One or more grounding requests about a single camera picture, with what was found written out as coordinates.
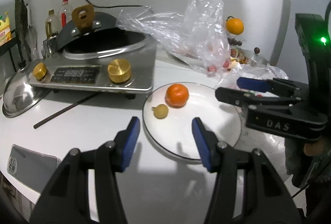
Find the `person fingertip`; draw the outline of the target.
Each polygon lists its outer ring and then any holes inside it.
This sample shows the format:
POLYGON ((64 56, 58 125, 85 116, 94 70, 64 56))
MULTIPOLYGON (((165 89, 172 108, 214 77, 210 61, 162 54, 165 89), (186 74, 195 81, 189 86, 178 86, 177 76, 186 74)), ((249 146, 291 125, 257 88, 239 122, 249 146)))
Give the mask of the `person fingertip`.
POLYGON ((303 148, 305 155, 309 157, 319 156, 326 151, 326 141, 321 138, 316 143, 309 144, 306 143, 303 148))

